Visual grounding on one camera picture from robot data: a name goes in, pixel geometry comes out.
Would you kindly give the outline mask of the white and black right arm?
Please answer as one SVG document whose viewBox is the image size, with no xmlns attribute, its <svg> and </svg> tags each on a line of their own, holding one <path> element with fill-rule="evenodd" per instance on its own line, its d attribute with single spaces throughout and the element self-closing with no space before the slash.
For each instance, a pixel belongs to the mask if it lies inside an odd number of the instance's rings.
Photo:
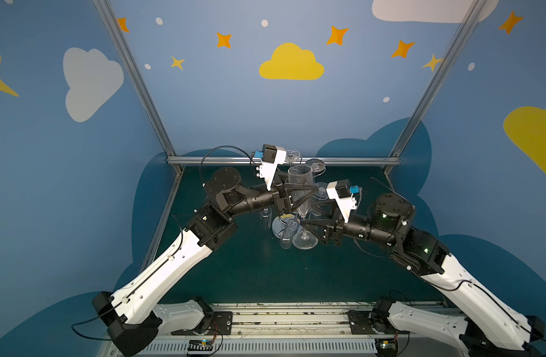
<svg viewBox="0 0 546 357">
<path fill-rule="evenodd" d="M 329 220 L 303 220 L 301 226 L 319 241 L 360 239 L 389 250 L 390 258 L 438 290 L 461 311 L 441 315 L 383 298 L 372 309 L 383 330 L 426 336 L 458 348 L 465 356 L 540 356 L 534 342 L 543 340 L 545 323 L 523 315 L 496 297 L 458 261 L 438 238 L 412 227 L 415 207 L 395 192 L 383 193 L 370 216 L 355 214 L 353 197 L 329 200 Z"/>
</svg>

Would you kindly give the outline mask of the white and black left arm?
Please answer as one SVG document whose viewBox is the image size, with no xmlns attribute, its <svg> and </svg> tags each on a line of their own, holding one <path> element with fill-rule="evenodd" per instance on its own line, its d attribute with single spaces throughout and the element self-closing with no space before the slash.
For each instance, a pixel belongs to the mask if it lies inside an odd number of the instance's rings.
<svg viewBox="0 0 546 357">
<path fill-rule="evenodd" d="M 218 169 L 203 188 L 207 199 L 174 242 L 140 275 L 115 292 L 100 292 L 92 301 L 97 317 L 123 356 L 135 356 L 156 337 L 178 331 L 210 330 L 213 309 L 201 298 L 168 308 L 160 300 L 195 265 L 214 253 L 237 230 L 235 217 L 274 207 L 291 214 L 318 190 L 315 184 L 287 181 L 273 170 L 264 183 L 243 186 L 239 171 Z"/>
</svg>

